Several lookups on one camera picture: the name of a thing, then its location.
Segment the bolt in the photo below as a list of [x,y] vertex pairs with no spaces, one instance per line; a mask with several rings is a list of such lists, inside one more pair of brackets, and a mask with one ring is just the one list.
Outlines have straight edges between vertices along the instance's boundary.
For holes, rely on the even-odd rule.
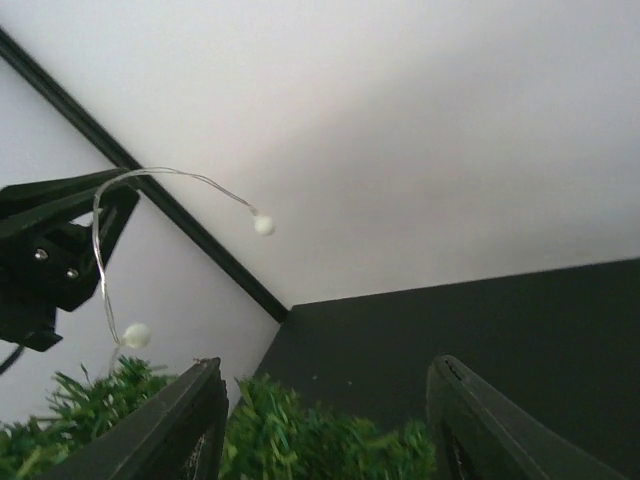
[[49,258],[49,254],[45,250],[39,248],[39,249],[36,250],[36,254],[34,255],[34,257],[39,262],[42,262],[42,261],[46,260],[47,258]]

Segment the green bush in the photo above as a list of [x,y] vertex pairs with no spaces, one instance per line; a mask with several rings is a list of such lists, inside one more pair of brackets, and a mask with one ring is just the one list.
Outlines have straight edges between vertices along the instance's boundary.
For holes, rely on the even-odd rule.
[[[86,383],[56,373],[50,418],[0,425],[0,480],[30,479],[113,428],[175,377],[137,358]],[[239,382],[243,401],[227,425],[220,478],[225,480],[429,479],[434,449],[426,427],[409,422],[382,433],[370,421],[318,405],[268,376]]]

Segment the foliage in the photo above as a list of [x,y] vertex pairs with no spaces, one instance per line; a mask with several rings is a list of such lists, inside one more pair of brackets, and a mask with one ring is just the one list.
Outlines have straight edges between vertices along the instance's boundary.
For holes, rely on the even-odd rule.
[[[105,378],[86,383],[56,373],[50,418],[0,424],[0,480],[31,479],[98,438],[174,377],[148,362],[121,357]],[[370,421],[318,405],[268,376],[239,382],[243,401],[227,425],[224,480],[428,479],[434,450],[426,427],[410,422],[382,433]]]
[[87,384],[57,372],[58,388],[47,397],[50,418],[31,417],[24,424],[0,428],[0,479],[28,479],[60,463],[69,454],[107,432],[174,377],[161,375],[148,362],[121,357],[118,368]]
[[421,422],[383,434],[322,405],[303,408],[296,392],[268,376],[239,385],[243,403],[227,427],[225,480],[413,480],[434,473],[434,447]]

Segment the black strip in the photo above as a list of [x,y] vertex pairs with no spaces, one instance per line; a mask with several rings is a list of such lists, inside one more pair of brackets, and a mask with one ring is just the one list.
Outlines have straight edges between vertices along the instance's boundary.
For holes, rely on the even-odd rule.
[[[0,27],[0,56],[53,105],[78,131],[117,167],[140,165],[87,111]],[[216,262],[277,322],[287,309],[244,268],[169,192],[150,176],[139,177],[140,189],[191,240]]]

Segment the white ball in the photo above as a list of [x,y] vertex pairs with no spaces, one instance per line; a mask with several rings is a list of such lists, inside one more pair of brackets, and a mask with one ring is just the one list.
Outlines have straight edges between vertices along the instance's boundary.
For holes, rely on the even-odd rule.
[[276,224],[273,222],[273,219],[261,214],[254,217],[253,226],[256,232],[258,232],[258,235],[262,235],[263,237],[271,235],[276,230]]
[[146,347],[151,341],[151,330],[143,323],[134,323],[124,332],[122,343],[131,348]]

